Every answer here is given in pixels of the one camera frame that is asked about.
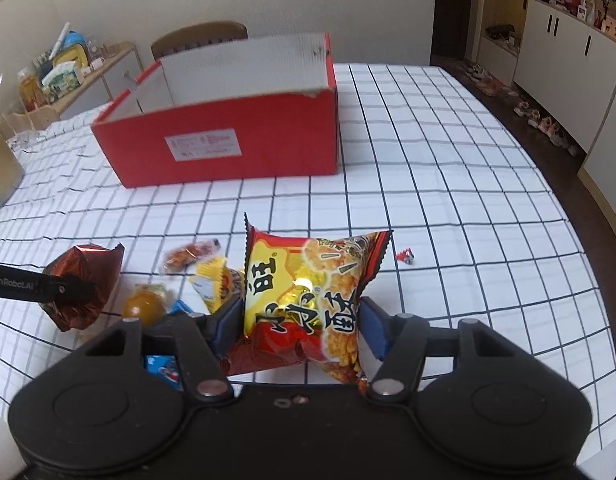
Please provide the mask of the yellow snack packet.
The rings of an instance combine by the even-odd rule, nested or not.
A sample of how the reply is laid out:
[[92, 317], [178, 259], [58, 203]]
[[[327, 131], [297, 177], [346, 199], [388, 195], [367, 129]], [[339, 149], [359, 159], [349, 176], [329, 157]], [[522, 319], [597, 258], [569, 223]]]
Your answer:
[[229, 268], [227, 258], [223, 256], [197, 263], [190, 283], [210, 314], [231, 298], [244, 294], [243, 271]]

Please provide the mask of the small red candy wrapper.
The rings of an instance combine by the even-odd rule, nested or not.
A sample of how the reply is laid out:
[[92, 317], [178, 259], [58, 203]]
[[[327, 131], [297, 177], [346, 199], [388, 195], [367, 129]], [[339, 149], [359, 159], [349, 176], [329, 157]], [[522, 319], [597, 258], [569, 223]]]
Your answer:
[[413, 266], [415, 262], [415, 255], [410, 248], [406, 248], [401, 252], [396, 253], [396, 260], [406, 264], [407, 266]]

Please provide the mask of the white grid tablecloth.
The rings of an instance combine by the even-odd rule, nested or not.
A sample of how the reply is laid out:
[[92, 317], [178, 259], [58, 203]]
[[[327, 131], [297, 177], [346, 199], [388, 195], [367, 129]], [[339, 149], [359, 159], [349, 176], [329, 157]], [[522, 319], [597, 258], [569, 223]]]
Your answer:
[[[93, 112], [17, 153], [25, 177], [0, 209], [0, 263], [41, 270], [81, 243], [123, 244], [122, 278], [99, 318], [141, 283], [201, 310], [165, 252], [216, 238], [244, 260], [245, 223], [282, 236], [393, 234], [366, 290], [390, 313], [450, 327], [472, 316], [575, 384], [592, 408], [590, 457], [616, 441], [616, 356], [600, 287], [546, 180], [511, 133], [435, 67], [340, 65], [337, 172], [124, 188], [91, 132]], [[413, 266], [396, 260], [410, 248]]]

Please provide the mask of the red cardboard box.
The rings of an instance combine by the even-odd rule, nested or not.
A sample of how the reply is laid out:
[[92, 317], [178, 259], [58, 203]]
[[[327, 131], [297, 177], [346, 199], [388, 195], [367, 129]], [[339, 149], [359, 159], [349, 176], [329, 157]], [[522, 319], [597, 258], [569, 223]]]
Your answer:
[[126, 188], [335, 174], [326, 32], [214, 44], [155, 61], [91, 126]]

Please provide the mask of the orange jelly cup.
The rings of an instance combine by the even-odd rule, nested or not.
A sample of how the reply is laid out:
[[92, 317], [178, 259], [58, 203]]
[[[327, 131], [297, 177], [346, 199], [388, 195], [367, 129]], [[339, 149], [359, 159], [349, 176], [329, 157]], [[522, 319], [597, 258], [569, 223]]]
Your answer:
[[122, 309], [124, 320], [139, 320], [143, 326], [151, 325], [166, 315], [167, 289], [161, 284], [137, 284]]

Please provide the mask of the brown wooden chair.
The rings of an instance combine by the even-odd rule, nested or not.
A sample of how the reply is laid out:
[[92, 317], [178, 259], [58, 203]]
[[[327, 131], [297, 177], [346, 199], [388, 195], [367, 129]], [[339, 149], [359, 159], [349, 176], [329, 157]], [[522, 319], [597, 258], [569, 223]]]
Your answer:
[[155, 61], [186, 50], [248, 38], [247, 27], [238, 22], [219, 21], [183, 27], [158, 38], [151, 45]]

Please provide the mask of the clear orange snack packet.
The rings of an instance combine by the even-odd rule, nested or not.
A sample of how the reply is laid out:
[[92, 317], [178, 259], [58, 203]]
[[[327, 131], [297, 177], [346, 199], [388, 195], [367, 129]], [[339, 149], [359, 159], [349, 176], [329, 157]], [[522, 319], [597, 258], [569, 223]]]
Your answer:
[[210, 238], [169, 249], [163, 256], [162, 271], [165, 274], [181, 273], [194, 263], [215, 257], [220, 248], [220, 241]]

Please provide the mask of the white shoe cabinet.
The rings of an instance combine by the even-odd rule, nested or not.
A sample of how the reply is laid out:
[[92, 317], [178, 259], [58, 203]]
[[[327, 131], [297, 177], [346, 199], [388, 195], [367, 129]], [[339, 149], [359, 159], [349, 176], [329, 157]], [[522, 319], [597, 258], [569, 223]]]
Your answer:
[[514, 82], [588, 152], [616, 90], [616, 42], [529, 0]]

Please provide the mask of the red yellow rice cracker bag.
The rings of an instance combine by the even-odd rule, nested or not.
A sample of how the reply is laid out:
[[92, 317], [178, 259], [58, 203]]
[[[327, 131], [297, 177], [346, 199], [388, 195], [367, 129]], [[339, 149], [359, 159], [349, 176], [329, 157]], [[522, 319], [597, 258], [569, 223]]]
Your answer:
[[330, 240], [245, 227], [243, 331], [222, 359], [224, 371], [313, 362], [342, 384], [358, 382], [360, 297], [380, 270], [392, 232]]

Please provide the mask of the wooden side cabinet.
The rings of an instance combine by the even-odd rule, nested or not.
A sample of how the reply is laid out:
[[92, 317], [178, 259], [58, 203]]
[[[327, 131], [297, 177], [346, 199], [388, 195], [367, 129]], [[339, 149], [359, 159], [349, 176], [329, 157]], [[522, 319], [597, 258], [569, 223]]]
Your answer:
[[67, 93], [54, 103], [24, 114], [7, 114], [0, 127], [6, 136], [28, 130], [45, 129], [52, 122], [72, 118], [114, 101], [124, 90], [134, 85], [134, 80], [143, 72], [137, 47], [130, 41], [115, 44], [117, 53], [103, 65], [84, 77], [76, 90]]

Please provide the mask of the brown foil snack bag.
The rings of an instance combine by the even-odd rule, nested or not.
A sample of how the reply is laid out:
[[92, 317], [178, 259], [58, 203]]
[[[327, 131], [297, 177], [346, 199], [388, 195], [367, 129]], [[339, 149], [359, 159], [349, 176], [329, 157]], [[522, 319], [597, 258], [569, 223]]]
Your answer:
[[61, 332], [84, 330], [96, 321], [118, 281], [124, 255], [123, 244], [112, 249], [76, 245], [43, 269], [43, 274], [59, 278], [64, 284], [65, 292], [41, 303]]

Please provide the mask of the yellow blue container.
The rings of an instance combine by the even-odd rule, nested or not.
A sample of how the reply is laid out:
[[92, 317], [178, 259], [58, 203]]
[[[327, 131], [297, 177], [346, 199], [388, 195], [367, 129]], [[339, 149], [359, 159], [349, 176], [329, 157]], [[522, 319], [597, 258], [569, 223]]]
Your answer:
[[79, 32], [73, 30], [66, 34], [58, 54], [51, 60], [54, 66], [69, 61], [75, 61], [79, 68], [90, 64], [86, 40]]

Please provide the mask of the green tissue pack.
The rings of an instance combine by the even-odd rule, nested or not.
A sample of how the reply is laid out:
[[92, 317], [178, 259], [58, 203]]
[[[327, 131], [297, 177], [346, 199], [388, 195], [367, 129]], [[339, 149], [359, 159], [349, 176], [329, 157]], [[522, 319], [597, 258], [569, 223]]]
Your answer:
[[79, 88], [84, 75], [76, 61], [67, 61], [54, 66], [41, 81], [41, 89], [49, 103], [54, 103], [66, 94]]

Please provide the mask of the blue snack packet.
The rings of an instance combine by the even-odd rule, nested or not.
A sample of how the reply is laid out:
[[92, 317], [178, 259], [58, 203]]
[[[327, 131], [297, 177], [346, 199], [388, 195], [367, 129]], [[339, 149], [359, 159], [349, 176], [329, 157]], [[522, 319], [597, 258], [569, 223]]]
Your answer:
[[[193, 314], [194, 311], [184, 301], [177, 300], [168, 310], [169, 315], [176, 313]], [[178, 365], [174, 356], [146, 356], [144, 358], [144, 369], [160, 382], [164, 382], [178, 391], [182, 390]]]

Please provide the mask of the gold thermos jug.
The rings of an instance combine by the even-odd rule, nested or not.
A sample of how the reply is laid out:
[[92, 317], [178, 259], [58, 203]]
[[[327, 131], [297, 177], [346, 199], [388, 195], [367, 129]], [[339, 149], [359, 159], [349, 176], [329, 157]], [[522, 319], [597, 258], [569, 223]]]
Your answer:
[[24, 170], [0, 133], [0, 208], [23, 180]]

